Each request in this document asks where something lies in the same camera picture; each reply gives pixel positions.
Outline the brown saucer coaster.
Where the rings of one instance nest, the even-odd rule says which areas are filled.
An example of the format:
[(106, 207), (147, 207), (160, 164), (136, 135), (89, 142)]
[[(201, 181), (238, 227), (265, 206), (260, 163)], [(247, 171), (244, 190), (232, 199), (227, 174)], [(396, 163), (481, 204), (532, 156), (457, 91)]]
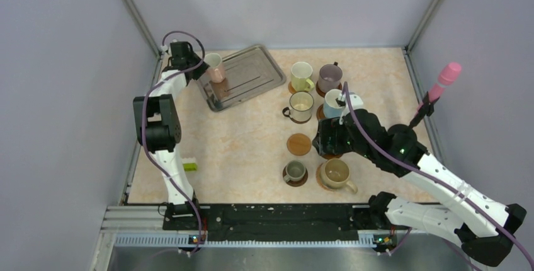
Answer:
[(324, 105), (320, 105), (316, 111), (316, 118), (320, 122), (322, 120), (327, 119), (327, 117), (324, 114)]
[[(336, 89), (339, 89), (339, 90), (342, 90), (342, 88), (343, 88), (343, 85), (342, 85), (341, 83), (339, 83), (338, 86), (336, 87)], [(321, 97), (325, 97), (326, 92), (324, 92), (324, 91), (322, 91), (322, 90), (320, 89), (320, 87), (319, 87), (319, 83), (318, 83), (318, 82), (316, 82), (316, 84), (315, 84), (315, 90), (316, 90), (316, 92), (317, 92), (317, 94), (318, 94), (319, 96), (321, 96)]]
[(341, 158), (343, 154), (321, 154), (321, 157), (326, 160)]

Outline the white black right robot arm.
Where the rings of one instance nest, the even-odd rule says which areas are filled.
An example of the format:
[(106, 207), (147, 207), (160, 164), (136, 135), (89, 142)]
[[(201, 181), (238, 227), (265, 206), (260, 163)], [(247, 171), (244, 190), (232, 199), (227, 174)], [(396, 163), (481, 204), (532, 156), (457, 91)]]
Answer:
[(450, 171), (408, 131), (389, 134), (376, 115), (365, 109), (345, 108), (339, 123), (351, 137), (355, 153), (382, 171), (421, 187), (446, 207), (438, 215), (420, 204), (390, 199), (388, 204), (370, 209), (369, 219), (375, 227), (392, 223), (423, 229), (491, 267), (498, 266), (515, 246), (533, 265), (533, 257), (514, 237), (526, 216), (522, 206), (490, 199)]

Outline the mauve mug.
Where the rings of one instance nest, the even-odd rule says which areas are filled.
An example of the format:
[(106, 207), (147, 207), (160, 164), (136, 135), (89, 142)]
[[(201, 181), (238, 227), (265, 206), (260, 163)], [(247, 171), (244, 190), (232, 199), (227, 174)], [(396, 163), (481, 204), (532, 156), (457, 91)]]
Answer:
[(331, 89), (337, 88), (342, 78), (343, 70), (338, 66), (337, 62), (326, 64), (319, 70), (318, 88), (323, 93), (327, 93)]

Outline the beige mug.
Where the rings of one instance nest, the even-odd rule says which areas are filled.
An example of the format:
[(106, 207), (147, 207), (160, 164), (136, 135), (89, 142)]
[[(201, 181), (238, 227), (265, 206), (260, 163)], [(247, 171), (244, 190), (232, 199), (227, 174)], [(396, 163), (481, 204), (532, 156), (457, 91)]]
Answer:
[(288, 106), (282, 110), (286, 118), (295, 120), (306, 120), (312, 116), (314, 98), (310, 93), (298, 92), (292, 95), (288, 101)]

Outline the light bamboo coaster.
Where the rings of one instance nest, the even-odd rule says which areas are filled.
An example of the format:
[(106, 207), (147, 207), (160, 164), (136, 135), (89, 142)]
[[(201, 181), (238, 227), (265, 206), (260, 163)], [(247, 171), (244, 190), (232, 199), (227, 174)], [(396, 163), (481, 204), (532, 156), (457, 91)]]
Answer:
[(311, 150), (311, 147), (311, 140), (302, 133), (293, 134), (287, 140), (287, 149), (295, 156), (306, 155)]
[(295, 93), (298, 93), (298, 92), (308, 93), (307, 90), (295, 90), (291, 83), (288, 84), (288, 90), (292, 95), (294, 95)]

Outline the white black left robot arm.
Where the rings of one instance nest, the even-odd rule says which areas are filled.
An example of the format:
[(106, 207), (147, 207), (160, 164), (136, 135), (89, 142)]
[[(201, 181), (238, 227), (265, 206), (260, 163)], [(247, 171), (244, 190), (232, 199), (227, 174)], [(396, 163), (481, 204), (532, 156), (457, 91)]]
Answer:
[(193, 78), (207, 68), (192, 44), (173, 41), (166, 46), (169, 64), (144, 96), (133, 99), (136, 134), (149, 161), (161, 172), (168, 193), (165, 218), (194, 229), (202, 221), (195, 191), (189, 183), (179, 144), (181, 124), (175, 99)]

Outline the dark green mug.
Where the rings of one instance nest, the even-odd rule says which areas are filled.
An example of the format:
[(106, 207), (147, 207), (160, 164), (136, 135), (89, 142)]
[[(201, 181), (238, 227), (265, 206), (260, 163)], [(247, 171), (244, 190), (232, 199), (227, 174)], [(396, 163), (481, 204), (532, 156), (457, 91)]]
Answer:
[(312, 145), (320, 156), (337, 156), (351, 152), (350, 138), (339, 117), (318, 121), (317, 134)]

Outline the tan mug with handle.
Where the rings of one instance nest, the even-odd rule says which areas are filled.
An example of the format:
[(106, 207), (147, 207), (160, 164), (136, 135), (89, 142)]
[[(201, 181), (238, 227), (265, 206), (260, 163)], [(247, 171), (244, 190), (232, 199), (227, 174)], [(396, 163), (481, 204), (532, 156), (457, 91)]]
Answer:
[(351, 179), (351, 169), (339, 158), (324, 162), (321, 169), (321, 177), (323, 182), (331, 188), (337, 188), (337, 190), (345, 188), (352, 194), (358, 192), (358, 187)]

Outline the pale yellow mug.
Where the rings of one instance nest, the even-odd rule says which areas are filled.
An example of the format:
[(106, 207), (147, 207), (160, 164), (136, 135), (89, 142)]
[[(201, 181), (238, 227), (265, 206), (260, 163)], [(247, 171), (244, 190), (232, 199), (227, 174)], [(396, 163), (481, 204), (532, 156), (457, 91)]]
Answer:
[(292, 66), (290, 84), (295, 91), (310, 92), (315, 88), (312, 80), (313, 68), (307, 62), (296, 62)]

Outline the white mug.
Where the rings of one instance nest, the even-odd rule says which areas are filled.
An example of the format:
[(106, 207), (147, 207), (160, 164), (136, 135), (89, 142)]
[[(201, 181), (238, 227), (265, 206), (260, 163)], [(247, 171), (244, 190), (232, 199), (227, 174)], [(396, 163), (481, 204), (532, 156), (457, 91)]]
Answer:
[(221, 83), (225, 78), (225, 66), (220, 54), (209, 53), (204, 57), (204, 62), (208, 65), (208, 75), (214, 83)]

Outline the dark walnut coaster front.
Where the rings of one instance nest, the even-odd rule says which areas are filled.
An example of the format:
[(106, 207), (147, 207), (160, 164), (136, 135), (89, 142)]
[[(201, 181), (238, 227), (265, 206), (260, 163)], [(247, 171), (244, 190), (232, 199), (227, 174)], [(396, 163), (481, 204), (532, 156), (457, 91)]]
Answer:
[(306, 167), (300, 165), (286, 166), (282, 172), (282, 180), (291, 187), (300, 187), (308, 180), (309, 174)]

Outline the light blue mug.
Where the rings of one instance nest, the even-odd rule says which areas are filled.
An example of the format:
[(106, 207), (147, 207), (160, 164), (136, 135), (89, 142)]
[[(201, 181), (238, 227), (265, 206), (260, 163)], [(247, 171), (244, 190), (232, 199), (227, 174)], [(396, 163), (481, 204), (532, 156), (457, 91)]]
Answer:
[(331, 89), (325, 94), (323, 114), (326, 118), (336, 118), (341, 116), (344, 107), (341, 107), (338, 104), (337, 99), (339, 99), (342, 94), (343, 92), (340, 89)]

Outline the dark walnut coaster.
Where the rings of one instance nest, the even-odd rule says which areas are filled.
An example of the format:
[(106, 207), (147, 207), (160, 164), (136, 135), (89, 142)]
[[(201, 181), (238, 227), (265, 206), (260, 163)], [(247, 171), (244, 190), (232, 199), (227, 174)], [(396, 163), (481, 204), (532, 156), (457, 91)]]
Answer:
[(300, 165), (286, 166), (282, 172), (282, 180), (291, 187), (300, 187), (308, 180), (309, 174), (306, 167)]
[(292, 122), (296, 123), (296, 124), (305, 124), (305, 123), (307, 123), (307, 122), (309, 122), (309, 121), (311, 120), (311, 117), (308, 118), (308, 119), (306, 119), (306, 120), (302, 120), (302, 121), (300, 121), (300, 120), (295, 120), (294, 118), (289, 118), (289, 119), (290, 119)]

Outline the small grey-green cup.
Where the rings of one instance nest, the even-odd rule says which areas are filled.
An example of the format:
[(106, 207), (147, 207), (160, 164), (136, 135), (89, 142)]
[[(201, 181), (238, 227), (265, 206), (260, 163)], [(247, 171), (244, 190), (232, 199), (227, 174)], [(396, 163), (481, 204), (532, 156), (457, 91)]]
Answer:
[(304, 178), (307, 168), (305, 165), (298, 160), (293, 160), (289, 162), (284, 168), (285, 174), (283, 175), (283, 180), (285, 182), (299, 182)]

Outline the woven rattan coaster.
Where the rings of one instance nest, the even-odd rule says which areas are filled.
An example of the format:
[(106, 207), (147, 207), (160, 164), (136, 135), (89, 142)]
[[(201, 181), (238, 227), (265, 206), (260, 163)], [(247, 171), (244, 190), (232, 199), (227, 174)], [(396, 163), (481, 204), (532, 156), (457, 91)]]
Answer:
[(322, 189), (327, 190), (327, 191), (329, 191), (329, 192), (334, 192), (334, 191), (337, 190), (337, 188), (331, 188), (331, 187), (327, 186), (327, 185), (323, 182), (323, 180), (322, 180), (322, 177), (321, 177), (321, 169), (322, 169), (322, 167), (323, 167), (323, 164), (324, 164), (324, 162), (321, 163), (321, 164), (317, 167), (317, 169), (316, 169), (316, 171), (315, 171), (315, 179), (316, 179), (316, 181), (317, 181), (318, 186), (320, 186)]

